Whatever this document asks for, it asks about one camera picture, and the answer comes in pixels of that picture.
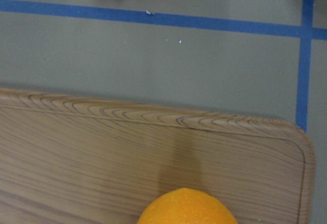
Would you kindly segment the orange fruit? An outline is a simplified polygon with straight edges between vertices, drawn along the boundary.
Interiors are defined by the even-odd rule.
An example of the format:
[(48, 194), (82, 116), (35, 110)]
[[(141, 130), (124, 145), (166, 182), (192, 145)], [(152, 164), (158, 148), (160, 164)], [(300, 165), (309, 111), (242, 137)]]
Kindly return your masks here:
[(149, 204), (138, 223), (237, 223), (215, 197), (202, 191), (180, 188)]

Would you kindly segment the wooden cutting board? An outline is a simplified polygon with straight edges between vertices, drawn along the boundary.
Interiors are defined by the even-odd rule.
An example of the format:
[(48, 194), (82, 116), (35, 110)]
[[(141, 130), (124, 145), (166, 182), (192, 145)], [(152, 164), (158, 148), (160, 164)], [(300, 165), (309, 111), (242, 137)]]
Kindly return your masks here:
[(308, 223), (315, 164), (284, 120), (1, 88), (1, 223), (136, 223), (180, 187)]

